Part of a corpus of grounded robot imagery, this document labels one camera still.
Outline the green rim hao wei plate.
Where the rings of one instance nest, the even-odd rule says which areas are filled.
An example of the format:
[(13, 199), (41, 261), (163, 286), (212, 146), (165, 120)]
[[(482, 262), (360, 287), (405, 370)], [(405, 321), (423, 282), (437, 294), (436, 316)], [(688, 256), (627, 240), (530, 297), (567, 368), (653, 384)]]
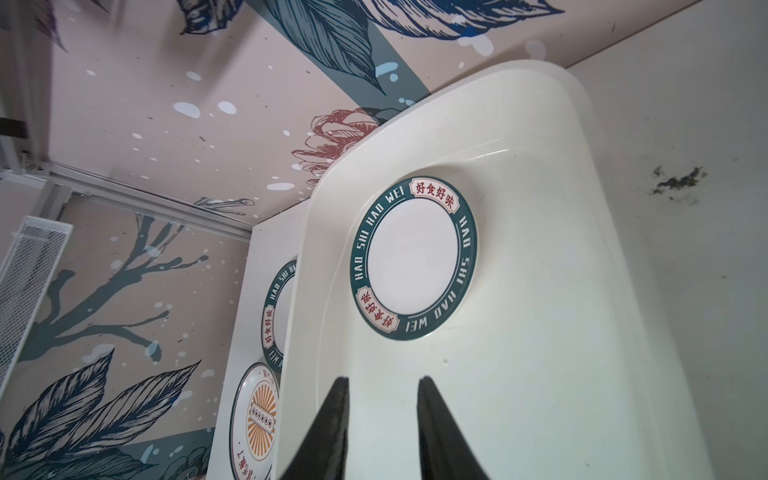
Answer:
[(433, 176), (405, 178), (372, 201), (352, 237), (354, 305), (387, 339), (429, 335), (465, 299), (478, 249), (472, 209), (457, 187)]

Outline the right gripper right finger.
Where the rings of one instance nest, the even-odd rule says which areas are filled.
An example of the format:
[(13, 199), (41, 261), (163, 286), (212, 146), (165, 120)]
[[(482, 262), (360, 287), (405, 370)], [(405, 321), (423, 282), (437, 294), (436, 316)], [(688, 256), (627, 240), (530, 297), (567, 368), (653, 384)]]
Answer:
[(418, 384), (417, 422), (423, 479), (489, 479), (429, 376)]

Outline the orange sunburst plate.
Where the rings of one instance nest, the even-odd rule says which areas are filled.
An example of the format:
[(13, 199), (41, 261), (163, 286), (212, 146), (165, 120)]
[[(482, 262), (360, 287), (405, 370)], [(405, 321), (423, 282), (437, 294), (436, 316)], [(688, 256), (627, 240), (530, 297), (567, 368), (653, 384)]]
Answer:
[(235, 479), (271, 479), (279, 407), (277, 379), (263, 362), (238, 383), (229, 426), (229, 458)]

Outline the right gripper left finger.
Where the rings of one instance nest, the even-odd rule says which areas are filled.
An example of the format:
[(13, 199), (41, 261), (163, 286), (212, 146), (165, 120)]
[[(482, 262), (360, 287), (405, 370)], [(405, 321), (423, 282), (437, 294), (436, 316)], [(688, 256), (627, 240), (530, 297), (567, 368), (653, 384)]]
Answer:
[(349, 418), (349, 379), (338, 377), (281, 479), (343, 480)]

